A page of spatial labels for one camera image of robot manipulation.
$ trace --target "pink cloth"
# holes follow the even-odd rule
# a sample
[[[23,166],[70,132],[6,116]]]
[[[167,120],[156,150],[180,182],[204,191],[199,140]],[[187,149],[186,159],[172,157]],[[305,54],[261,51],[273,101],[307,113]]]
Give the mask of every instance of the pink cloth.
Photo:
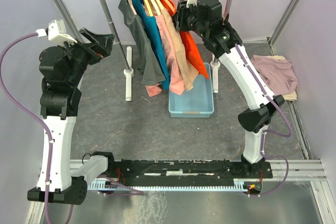
[[[182,94],[184,91],[184,80],[180,72],[179,64],[177,63],[172,38],[169,34],[163,15],[155,16],[155,20],[159,28],[162,45],[166,57],[166,64],[169,74],[171,76],[169,89],[176,94]],[[146,89],[150,97],[162,92],[162,89],[159,87],[159,85],[146,86]]]
[[[284,57],[253,55],[251,62],[275,95],[291,94],[298,87],[298,78],[292,70],[292,64]]]
[[[160,88],[160,84],[158,83],[157,85],[154,86],[146,86],[147,93],[149,97],[153,97],[157,94],[160,94],[162,92],[162,89]]]

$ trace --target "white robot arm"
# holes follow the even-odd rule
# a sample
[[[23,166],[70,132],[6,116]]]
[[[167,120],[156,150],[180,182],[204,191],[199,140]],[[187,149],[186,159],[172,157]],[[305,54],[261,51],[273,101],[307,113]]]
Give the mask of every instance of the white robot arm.
[[[237,32],[228,22],[229,15],[222,17],[219,0],[179,1],[174,16],[176,28],[194,31],[203,40],[205,47],[223,64],[242,90],[248,110],[238,116],[245,129],[245,149],[242,161],[248,169],[255,169],[263,161],[260,152],[261,137],[268,128],[276,108],[269,98],[281,106],[282,96],[276,96],[263,82],[247,56]]]
[[[90,43],[82,44],[66,34],[63,20],[53,20],[48,29],[36,31],[39,37],[48,36],[58,47],[49,47],[39,56],[42,81],[41,115],[52,134],[52,156],[45,132],[43,162],[36,188],[28,191],[28,199],[44,199],[49,185],[49,202],[79,205],[87,187],[100,174],[113,170],[112,153],[95,152],[91,159],[70,173],[71,137],[81,97],[79,83],[87,65],[98,63],[110,55],[113,35],[96,35],[84,29],[80,33]],[[50,177],[46,179],[48,165]]]

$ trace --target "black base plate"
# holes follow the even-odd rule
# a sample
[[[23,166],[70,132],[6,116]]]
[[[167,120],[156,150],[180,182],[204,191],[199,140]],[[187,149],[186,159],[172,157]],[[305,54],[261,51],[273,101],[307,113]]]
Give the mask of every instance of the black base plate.
[[[242,169],[242,162],[230,161],[116,161],[126,186],[234,186],[234,178],[272,178],[268,162],[255,172]],[[118,177],[117,170],[109,177]]]
[[[262,162],[258,169],[251,172],[246,169],[243,162],[224,161],[226,178],[260,178],[260,172],[263,178],[273,178],[271,164]]]

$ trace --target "gray shirt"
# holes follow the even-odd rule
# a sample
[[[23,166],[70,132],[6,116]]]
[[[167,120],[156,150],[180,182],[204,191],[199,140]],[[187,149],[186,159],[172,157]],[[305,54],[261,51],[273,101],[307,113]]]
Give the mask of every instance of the gray shirt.
[[[142,84],[156,85],[165,81],[160,65],[155,57],[151,46],[151,41],[143,28],[140,16],[134,15],[127,0],[121,0],[119,10],[124,15],[124,23],[129,28],[141,57],[141,63],[138,70],[143,74]]]

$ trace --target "hanging clothes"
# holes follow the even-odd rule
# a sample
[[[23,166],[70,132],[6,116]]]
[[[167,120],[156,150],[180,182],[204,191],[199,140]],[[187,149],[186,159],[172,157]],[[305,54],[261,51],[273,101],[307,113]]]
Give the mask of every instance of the hanging clothes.
[[[165,1],[160,0],[164,7],[169,11],[170,16],[174,16],[176,13],[176,6],[172,0],[168,0],[174,7],[174,11],[171,11]],[[197,45],[188,31],[180,31],[180,36],[185,47],[186,58],[193,65],[200,74],[202,74],[206,79],[209,79],[209,75],[205,69],[202,57],[198,51]]]
[[[184,91],[184,79],[182,78],[179,64],[177,63],[174,44],[167,28],[163,15],[155,16],[156,24],[159,28],[163,49],[166,55],[166,63],[170,73],[169,89],[175,94],[182,94]]]
[[[161,37],[159,33],[159,29],[156,25],[156,20],[154,17],[149,17],[146,15],[145,10],[143,9],[142,2],[143,0],[132,0],[134,9],[136,10],[137,14],[140,16],[140,18],[143,21],[144,24],[144,30],[151,41],[151,45],[153,48],[153,51],[155,53],[155,56],[160,64],[161,70],[166,78],[165,81],[162,81],[162,87],[164,90],[169,89],[169,83],[170,83],[170,76],[168,73],[167,65],[165,62],[165,56],[163,51],[163,46],[161,42]]]
[[[199,71],[186,59],[185,47],[183,45],[179,32],[175,30],[173,20],[169,15],[168,11],[166,9],[163,9],[161,12],[164,17],[169,34],[172,38],[177,63],[184,80],[185,89],[189,91],[194,87],[193,83],[198,76]]]
[[[118,6],[124,16],[124,23],[129,28],[140,54],[141,63],[138,70],[142,77],[143,85],[157,85],[166,78],[162,73],[160,65],[151,47],[151,41],[143,28],[142,20],[135,15],[127,0],[121,0]]]

